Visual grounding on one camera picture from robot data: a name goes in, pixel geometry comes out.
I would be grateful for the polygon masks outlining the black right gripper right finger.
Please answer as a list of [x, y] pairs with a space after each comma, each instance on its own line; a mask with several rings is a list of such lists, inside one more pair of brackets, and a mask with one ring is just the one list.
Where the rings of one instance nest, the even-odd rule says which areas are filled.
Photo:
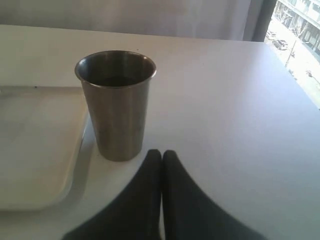
[[162, 209], [167, 240], [265, 239], [212, 201], [173, 150], [162, 158]]

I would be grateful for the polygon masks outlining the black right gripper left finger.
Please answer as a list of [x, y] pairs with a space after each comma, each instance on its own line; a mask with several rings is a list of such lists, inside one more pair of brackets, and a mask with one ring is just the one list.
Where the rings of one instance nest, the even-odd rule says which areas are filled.
[[157, 149], [149, 150], [123, 191], [63, 239], [159, 240], [161, 168], [161, 153]]

